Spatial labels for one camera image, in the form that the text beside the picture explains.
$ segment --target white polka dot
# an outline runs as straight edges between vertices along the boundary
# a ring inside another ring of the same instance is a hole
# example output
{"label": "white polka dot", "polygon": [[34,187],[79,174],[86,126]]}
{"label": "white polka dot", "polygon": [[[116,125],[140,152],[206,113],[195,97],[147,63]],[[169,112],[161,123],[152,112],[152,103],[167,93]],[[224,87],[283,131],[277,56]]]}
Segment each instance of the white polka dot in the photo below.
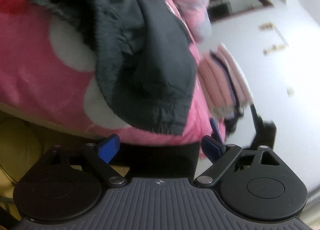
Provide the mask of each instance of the white polka dot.
{"label": "white polka dot", "polygon": [[49,38],[56,56],[64,64],[78,71],[95,70],[95,52],[83,43],[82,35],[73,26],[56,15],[51,16]]}
{"label": "white polka dot", "polygon": [[90,81],[84,95],[84,112],[92,122],[104,128],[120,129],[130,127],[107,105],[95,78]]}

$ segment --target black cloth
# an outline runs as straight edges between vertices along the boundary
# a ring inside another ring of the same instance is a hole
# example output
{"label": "black cloth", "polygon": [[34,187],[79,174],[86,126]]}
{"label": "black cloth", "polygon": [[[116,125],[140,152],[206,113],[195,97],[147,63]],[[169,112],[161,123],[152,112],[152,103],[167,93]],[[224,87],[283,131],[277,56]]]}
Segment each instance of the black cloth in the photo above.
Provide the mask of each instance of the black cloth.
{"label": "black cloth", "polygon": [[182,178],[193,180],[200,143],[170,147],[133,146],[121,143],[111,165],[128,166],[126,178]]}
{"label": "black cloth", "polygon": [[76,27],[97,53],[96,79],[113,112],[139,129],[181,135],[196,63],[184,23],[164,0],[31,0]]}

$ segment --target pink blanket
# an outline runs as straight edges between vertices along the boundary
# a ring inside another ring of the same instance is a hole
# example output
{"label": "pink blanket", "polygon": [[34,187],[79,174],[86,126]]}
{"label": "pink blanket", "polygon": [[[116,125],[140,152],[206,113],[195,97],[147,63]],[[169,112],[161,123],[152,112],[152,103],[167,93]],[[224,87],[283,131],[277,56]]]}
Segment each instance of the pink blanket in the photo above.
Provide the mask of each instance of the pink blanket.
{"label": "pink blanket", "polygon": [[[173,1],[166,2],[180,17]],[[94,76],[95,53],[73,27],[26,0],[0,0],[0,27],[0,102],[77,131],[105,137],[117,133],[131,144],[181,145],[211,134],[198,79],[183,135],[146,132],[107,106]],[[195,44],[190,51],[199,62]]]}

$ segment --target triangular cutout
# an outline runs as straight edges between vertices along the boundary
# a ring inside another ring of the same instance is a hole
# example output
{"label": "triangular cutout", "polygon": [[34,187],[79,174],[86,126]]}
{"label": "triangular cutout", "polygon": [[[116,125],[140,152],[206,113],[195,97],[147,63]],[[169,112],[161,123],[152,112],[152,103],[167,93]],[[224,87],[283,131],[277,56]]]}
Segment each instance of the triangular cutout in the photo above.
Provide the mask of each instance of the triangular cutout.
{"label": "triangular cutout", "polygon": [[280,165],[280,163],[269,152],[263,152],[260,163],[263,165]]}

